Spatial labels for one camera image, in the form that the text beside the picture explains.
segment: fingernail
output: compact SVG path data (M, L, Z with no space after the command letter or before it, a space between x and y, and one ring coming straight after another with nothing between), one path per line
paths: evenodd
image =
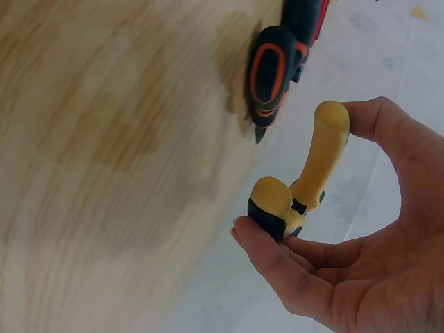
M240 245L240 240L239 240L239 236L237 236L237 232L234 228L232 228L230 230L230 234L232 235L232 237L234 238L234 240Z

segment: yellow tool handle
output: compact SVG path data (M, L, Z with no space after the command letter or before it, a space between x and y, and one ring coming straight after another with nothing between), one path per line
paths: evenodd
M321 103L314 115L311 147L299 179L290 186L292 196L307 206L318 207L319 199L347 144L350 118L346 108L334 101Z

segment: hand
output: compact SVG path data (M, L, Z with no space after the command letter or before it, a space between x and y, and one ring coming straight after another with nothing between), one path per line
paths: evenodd
M248 217L232 235L294 314L336 332L444 332L444 138L385 98L344 105L395 167L399 218L337 245L277 244Z

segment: white floor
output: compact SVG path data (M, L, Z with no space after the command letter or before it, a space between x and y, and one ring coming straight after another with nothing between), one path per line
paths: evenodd
M409 16L421 3L428 22ZM325 99L385 95L444 134L444 3L442 0L339 0L329 9L302 82L281 118L221 232L200 263L162 333L329 332L285 312L228 234L246 213L251 187L262 176L290 183L309 148L315 107ZM398 182L375 145L351 137L321 207L302 238L340 242L369 234L397 217Z

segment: wooden table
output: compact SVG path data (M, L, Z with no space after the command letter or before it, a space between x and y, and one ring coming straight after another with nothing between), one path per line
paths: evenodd
M253 163L280 6L0 1L0 332L155 330Z

